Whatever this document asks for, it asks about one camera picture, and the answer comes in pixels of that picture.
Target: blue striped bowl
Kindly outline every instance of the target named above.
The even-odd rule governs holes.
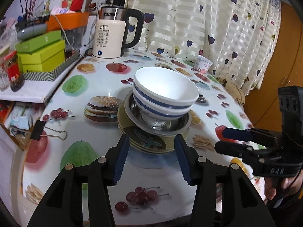
[[[148,101],[170,109],[189,108],[199,97],[199,89],[186,76],[155,66],[139,69],[133,88]]]
[[[133,85],[133,97],[138,108],[143,114],[156,120],[169,121],[176,120],[188,113],[192,107],[184,109],[173,109],[156,105],[144,98]]]

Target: lime green gift box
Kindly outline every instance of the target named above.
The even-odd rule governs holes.
[[[61,40],[61,31],[51,31],[16,44],[16,50],[17,53],[33,53],[59,40]]]
[[[65,41],[61,40],[32,54],[18,53],[18,64],[22,72],[51,72],[65,61],[64,48]]]

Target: orange tray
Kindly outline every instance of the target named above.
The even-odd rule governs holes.
[[[89,12],[66,13],[56,15],[64,30],[72,30],[82,26],[87,26]],[[47,23],[47,31],[61,30],[57,20],[50,15]]]

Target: electric kettle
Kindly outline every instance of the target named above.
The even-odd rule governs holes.
[[[121,57],[124,49],[134,47],[139,42],[144,23],[141,11],[122,6],[104,6],[98,14],[92,51],[95,60]],[[126,43],[129,17],[137,19],[137,26],[133,41]]]

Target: striped curtain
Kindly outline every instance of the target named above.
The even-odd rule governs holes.
[[[135,48],[189,65],[202,55],[214,63],[210,73],[245,94],[261,86],[278,38],[280,0],[126,0],[125,6],[145,14]],[[130,24],[129,40],[136,21]]]

